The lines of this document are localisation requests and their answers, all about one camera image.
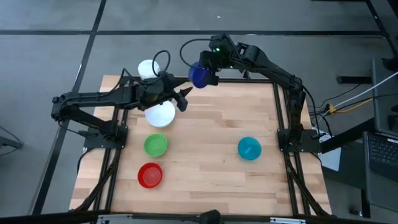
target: black cable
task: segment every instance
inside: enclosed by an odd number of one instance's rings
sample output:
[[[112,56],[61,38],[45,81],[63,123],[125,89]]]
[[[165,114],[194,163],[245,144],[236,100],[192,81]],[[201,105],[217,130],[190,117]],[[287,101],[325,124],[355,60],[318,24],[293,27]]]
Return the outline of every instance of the black cable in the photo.
[[[280,72],[278,72],[278,71],[275,71],[275,70],[272,70],[272,69],[269,69],[269,68],[260,68],[260,69],[262,69],[262,70],[268,70],[269,72],[273,73],[274,75],[278,75],[279,78],[285,78],[285,79],[288,79],[289,81],[293,81],[293,82],[299,84],[299,85],[304,89],[304,91],[308,94],[308,96],[310,97],[311,102],[312,102],[312,106],[313,106],[314,108],[316,108],[316,106],[315,106],[315,101],[314,101],[314,99],[313,99],[311,93],[309,92],[309,90],[308,90],[302,83],[299,83],[297,80],[291,79],[290,77],[286,77],[286,75],[284,75],[283,73],[280,73]],[[317,124],[317,131],[318,131],[318,134],[319,134],[319,133],[320,133],[320,132],[319,132],[319,123],[318,123],[318,118],[317,118],[316,116],[315,116],[315,122],[316,122],[316,124]]]
[[[328,128],[329,135],[330,135],[330,137],[332,138],[332,137],[333,137],[333,134],[331,133],[331,129],[330,129],[329,122],[326,120],[325,117],[322,117],[322,119],[325,121],[326,127]]]
[[[313,123],[312,123],[312,119],[314,118],[314,117],[318,117],[318,116],[320,116],[321,114],[323,114],[323,113],[325,113],[326,111],[328,111],[328,109],[324,109],[324,110],[322,110],[322,111],[316,111],[316,113],[310,113],[310,118],[311,118],[311,124],[313,125]]]
[[[106,93],[103,93],[103,94],[98,93],[98,98],[101,98],[101,97],[110,95],[110,94],[119,86],[119,84],[120,84],[120,82],[121,82],[121,80],[122,80],[122,78],[123,78],[125,72],[126,72],[126,74],[127,74],[128,76],[130,76],[130,77],[132,78],[132,75],[127,71],[127,69],[126,69],[126,68],[123,68],[123,69],[122,69],[122,74],[120,74],[119,80],[118,80],[118,82],[116,82],[115,86],[113,86],[112,89],[111,89],[110,91],[106,92]],[[62,106],[63,106],[67,101],[75,100],[75,99],[84,99],[84,98],[86,98],[86,97],[81,96],[81,97],[72,97],[72,98],[69,98],[69,99],[65,100],[65,101],[62,103],[61,108],[62,108]]]
[[[314,110],[314,111],[311,111],[309,113],[310,113],[310,115],[315,115],[315,114],[320,115],[322,113],[325,113],[328,110],[329,110],[329,104],[327,104],[326,107],[324,107],[322,110],[318,110],[318,111]]]
[[[10,153],[16,151],[17,149],[20,149],[20,148],[24,145],[24,143],[23,143],[15,134],[12,134],[10,131],[8,131],[7,129],[5,129],[5,128],[2,127],[2,126],[0,126],[0,129],[2,129],[3,131],[5,131],[5,132],[7,132],[9,135],[11,135],[15,140],[17,140],[17,142],[18,142],[18,144],[19,144],[19,146],[17,146],[15,149],[13,149],[13,150],[11,150],[11,151],[9,151],[9,152],[0,154],[0,156],[5,156],[5,155],[7,155],[7,154],[10,154]]]
[[[319,160],[319,162],[321,163],[321,166],[322,166],[322,161],[321,161],[321,159],[319,158],[319,156],[317,156],[314,152],[311,152],[311,155],[315,156],[315,157]]]
[[[167,53],[167,56],[168,56],[167,65],[166,65],[166,67],[163,69],[164,72],[166,72],[167,69],[169,68],[170,61],[171,61],[171,58],[172,58],[171,55],[170,55],[170,52],[169,52],[168,50],[161,50],[160,52],[157,52],[157,53],[155,54],[154,59],[152,60],[152,71],[154,72],[154,74],[155,74],[157,77],[159,77],[159,74],[156,74],[156,72],[155,72],[155,60],[156,60],[157,56],[160,55],[161,53]]]
[[[352,88],[352,89],[350,89],[350,90],[348,90],[348,91],[345,91],[344,93],[342,93],[342,94],[340,94],[340,95],[337,95],[337,96],[334,96],[334,97],[325,99],[325,100],[322,102],[322,104],[321,104],[320,106],[317,106],[317,108],[321,108],[321,107],[326,103],[326,101],[328,101],[328,100],[335,99],[335,98],[337,98],[337,97],[343,96],[344,94],[349,93],[349,92],[355,90],[355,89],[356,89],[357,87],[359,87],[360,85],[362,85],[362,84],[358,84],[358,85],[354,86],[354,88]]]
[[[188,40],[188,41],[186,41],[186,42],[180,47],[180,58],[181,58],[181,61],[182,61],[185,65],[188,65],[190,68],[197,68],[197,67],[195,67],[195,66],[193,66],[193,65],[190,65],[190,64],[182,57],[182,50],[184,49],[184,47],[185,47],[187,44],[192,43],[192,42],[194,42],[194,41],[211,41],[211,39],[209,39],[209,38],[207,38],[207,39],[198,38],[198,39]]]
[[[89,153],[92,149],[93,149],[93,148],[88,148],[88,149],[79,157],[79,160],[78,160],[78,162],[77,162],[77,173],[79,173],[80,162],[81,162],[81,160],[82,160],[83,157],[84,157],[87,153]]]

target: cable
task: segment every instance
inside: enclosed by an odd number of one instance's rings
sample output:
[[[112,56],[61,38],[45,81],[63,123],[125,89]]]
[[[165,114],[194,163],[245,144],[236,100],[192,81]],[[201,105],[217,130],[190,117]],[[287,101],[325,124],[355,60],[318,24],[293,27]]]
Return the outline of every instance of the cable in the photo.
[[[280,73],[280,72],[278,72],[278,71],[275,71],[275,70],[272,70],[272,69],[269,69],[269,68],[257,68],[257,69],[261,69],[261,70],[265,70],[265,71],[271,72],[271,73],[273,73],[275,76],[279,76],[279,78],[281,78],[281,79],[285,79],[285,80],[288,79],[289,81],[293,81],[293,82],[299,84],[299,85],[304,89],[304,91],[308,94],[308,96],[310,97],[312,106],[313,106],[314,108],[316,108],[316,106],[315,106],[315,101],[314,101],[314,99],[313,99],[311,93],[309,92],[309,90],[308,90],[302,83],[299,83],[297,80],[294,80],[294,79],[291,79],[291,78],[289,78],[289,77],[286,77],[286,75],[284,75],[283,73]],[[320,132],[319,132],[319,122],[318,122],[318,118],[317,118],[316,116],[315,116],[315,122],[316,122],[316,124],[317,124],[317,131],[318,131],[318,133],[320,133]]]
[[[358,85],[354,86],[354,88],[352,88],[352,89],[350,89],[350,90],[348,90],[348,91],[345,91],[344,93],[342,93],[342,94],[340,94],[340,95],[337,95],[337,96],[334,96],[334,97],[325,99],[325,100],[322,102],[322,104],[321,104],[320,106],[317,106],[317,108],[321,108],[321,107],[326,103],[326,101],[328,101],[328,100],[335,99],[335,98],[337,98],[337,97],[343,96],[344,94],[349,93],[349,92],[355,90],[355,89],[356,89],[357,87],[359,87],[360,85],[362,85],[362,84],[358,84]]]
[[[331,129],[330,129],[329,122],[326,120],[325,117],[322,117],[322,119],[325,121],[326,127],[328,128],[329,135],[330,135],[330,137],[332,138],[332,137],[333,137],[333,134],[331,133]]]
[[[341,108],[335,110],[335,111],[332,112],[332,113],[328,113],[328,114],[326,114],[325,116],[329,116],[329,115],[331,115],[331,114],[333,114],[333,113],[336,113],[337,111],[340,111],[340,110],[342,110],[342,109],[344,109],[344,108],[347,108],[347,107],[349,107],[349,106],[355,105],[355,104],[357,104],[357,103],[362,103],[362,102],[367,101],[367,100],[370,100],[370,99],[376,99],[376,98],[386,97],[386,96],[397,96],[397,95],[398,95],[398,93],[396,93],[396,94],[380,95],[380,96],[374,96],[374,97],[365,98],[365,99],[363,99],[363,100],[359,100],[359,101],[357,101],[357,102],[350,103],[350,104],[348,104],[348,105],[342,106]]]
[[[198,38],[198,39],[188,40],[188,41],[186,41],[186,42],[180,47],[180,58],[181,58],[181,61],[182,61],[185,65],[188,65],[190,68],[198,68],[198,67],[195,67],[195,66],[193,66],[193,65],[190,65],[190,64],[182,57],[182,50],[184,49],[184,47],[185,47],[187,44],[192,43],[192,42],[194,42],[194,41],[211,41],[211,39],[209,39],[209,38],[207,38],[207,39]]]
[[[310,116],[315,116],[315,115],[321,115],[322,113],[326,112],[328,109],[324,108],[323,110],[318,110],[318,111],[313,111],[313,112],[309,112]]]
[[[79,160],[78,160],[78,162],[77,162],[77,173],[78,173],[78,174],[79,174],[79,169],[80,169],[80,162],[81,162],[81,160],[82,160],[83,157],[84,157],[87,153],[89,153],[92,149],[93,149],[93,148],[88,148],[88,149],[79,157]]]
[[[157,77],[159,77],[159,75],[156,74],[156,72],[155,72],[155,60],[156,60],[157,56],[160,55],[161,53],[167,53],[167,56],[168,56],[167,65],[166,65],[166,67],[163,69],[164,72],[166,72],[167,69],[169,68],[170,61],[171,61],[171,58],[172,58],[171,55],[170,55],[170,52],[169,52],[168,50],[161,50],[160,52],[157,52],[157,53],[155,54],[154,59],[152,60],[152,71],[154,72],[154,74],[155,74]]]
[[[319,156],[317,156],[314,152],[311,152],[311,155],[315,156],[319,160],[322,166],[322,160],[319,158]]]
[[[363,94],[365,94],[365,93],[367,93],[367,92],[373,90],[374,88],[377,88],[379,85],[383,84],[384,82],[388,81],[390,78],[392,78],[392,77],[394,77],[394,76],[396,76],[396,75],[398,75],[398,72],[395,72],[394,74],[390,75],[389,77],[387,77],[386,79],[384,79],[383,81],[381,81],[380,83],[378,83],[377,85],[372,86],[372,88],[369,88],[369,89],[363,91],[362,93],[360,93],[360,94],[358,94],[358,95],[356,95],[356,96],[354,96],[354,97],[351,97],[351,98],[348,99],[348,100],[345,100],[345,101],[343,101],[343,102],[337,104],[334,108],[337,108],[338,106],[340,106],[340,105],[342,105],[342,104],[345,104],[345,103],[347,103],[347,102],[349,102],[349,101],[351,101],[351,100],[353,100],[353,99],[355,99],[355,98],[357,98],[357,97],[359,97],[359,96],[362,96]],[[325,116],[328,112],[330,112],[330,110],[331,110],[331,108],[330,108],[326,113],[324,113],[322,116]]]
[[[347,113],[347,112],[349,112],[349,111],[351,111],[351,110],[353,110],[353,109],[359,108],[360,106],[362,106],[362,105],[364,105],[364,104],[366,104],[366,103],[368,103],[368,102],[370,102],[370,101],[372,101],[372,100],[373,100],[373,99],[368,99],[368,100],[366,100],[366,101],[364,101],[364,102],[362,102],[362,103],[360,103],[360,104],[358,104],[358,105],[356,105],[356,106],[354,106],[354,107],[352,107],[352,108],[350,108],[350,109],[343,110],[343,111],[337,111],[337,113]]]
[[[72,132],[72,133],[78,134],[78,135],[80,135],[81,137],[84,137],[84,138],[86,137],[86,136],[84,136],[84,135],[78,133],[77,131],[74,131],[74,130],[71,130],[71,129],[68,129],[68,128],[64,128],[64,127],[61,125],[61,122],[60,122],[60,121],[58,121],[58,125],[59,125],[60,128],[62,128],[62,129],[65,129],[65,130],[70,131],[70,132]]]
[[[0,126],[0,129],[2,129],[3,131],[5,131],[5,132],[7,132],[9,135],[11,135],[15,140],[17,140],[17,142],[18,142],[18,144],[19,144],[19,146],[17,146],[15,149],[13,149],[13,150],[11,150],[11,151],[9,151],[9,152],[0,154],[0,156],[5,156],[5,155],[7,155],[7,154],[10,154],[10,153],[16,151],[17,149],[20,149],[20,148],[24,145],[24,143],[23,143],[15,134],[12,134],[11,132],[9,132],[7,129],[5,129],[5,128],[2,127],[2,126]]]

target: white cable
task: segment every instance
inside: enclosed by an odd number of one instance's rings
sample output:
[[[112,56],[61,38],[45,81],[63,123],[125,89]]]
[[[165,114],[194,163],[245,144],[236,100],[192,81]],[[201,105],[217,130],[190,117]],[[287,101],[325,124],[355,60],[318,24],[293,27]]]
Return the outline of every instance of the white cable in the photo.
[[[352,97],[352,98],[350,98],[350,99],[348,99],[348,100],[346,100],[346,101],[343,101],[343,102],[337,104],[337,105],[334,106],[333,108],[338,110],[338,108],[337,108],[338,106],[343,105],[343,104],[345,104],[345,103],[347,103],[347,102],[349,102],[349,101],[351,101],[351,100],[353,100],[353,99],[355,99],[355,98],[358,98],[358,97],[362,96],[363,94],[365,94],[365,93],[367,93],[367,92],[373,90],[374,88],[378,87],[379,85],[383,84],[384,82],[386,82],[387,80],[389,80],[390,78],[392,78],[392,77],[394,77],[394,76],[396,76],[396,75],[398,75],[398,72],[395,72],[394,74],[390,75],[388,78],[386,78],[385,80],[381,81],[381,82],[378,83],[377,85],[374,85],[372,88],[370,88],[370,89],[368,89],[368,90],[366,90],[366,91],[364,91],[364,92],[362,92],[362,93],[360,93],[360,94],[358,94],[358,95],[356,95],[356,96],[354,96],[354,97]],[[330,110],[333,109],[333,108],[330,108],[328,111],[326,111],[326,112],[322,115],[322,117],[326,116],[326,114],[329,113]]]

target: gray floor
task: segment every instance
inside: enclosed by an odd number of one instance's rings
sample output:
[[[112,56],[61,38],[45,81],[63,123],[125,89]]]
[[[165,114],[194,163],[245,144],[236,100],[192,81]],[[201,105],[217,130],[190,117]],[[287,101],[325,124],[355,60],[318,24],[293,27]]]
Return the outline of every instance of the gray floor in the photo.
[[[99,30],[376,30],[365,4],[311,2],[309,0],[200,1],[113,0],[106,3]],[[385,0],[373,1],[387,29],[398,34],[398,20]],[[91,30],[100,0],[3,0],[0,29]],[[194,35],[97,36],[80,91],[97,91],[104,74],[119,74],[123,67],[136,72],[140,61],[162,49],[172,54],[169,71],[187,75],[178,57],[180,45]],[[354,85],[339,85],[337,75],[366,75],[374,57],[390,57],[384,39],[374,37],[282,37],[235,35],[235,41],[259,46],[271,60],[303,79],[316,103]],[[19,136],[23,149],[0,157],[0,217],[28,214],[48,158],[57,124],[50,117],[51,98],[70,91],[75,81],[86,35],[0,35],[0,125]],[[187,60],[198,60],[206,43],[189,45]],[[369,88],[363,85],[345,98]],[[330,118],[338,134],[371,117],[372,105]],[[72,124],[72,129],[81,126]],[[44,213],[68,209],[76,177],[76,162],[83,139],[65,138],[60,160],[44,206]],[[359,190],[327,180],[335,215],[360,205]],[[398,214],[372,207],[372,220],[393,222]]]

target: laptop keyboard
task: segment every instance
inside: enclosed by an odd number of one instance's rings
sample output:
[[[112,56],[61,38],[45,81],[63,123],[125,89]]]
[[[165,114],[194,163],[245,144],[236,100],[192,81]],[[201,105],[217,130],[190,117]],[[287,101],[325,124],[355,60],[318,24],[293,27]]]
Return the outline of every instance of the laptop keyboard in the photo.
[[[398,166],[398,144],[387,138],[368,136],[371,160]]]

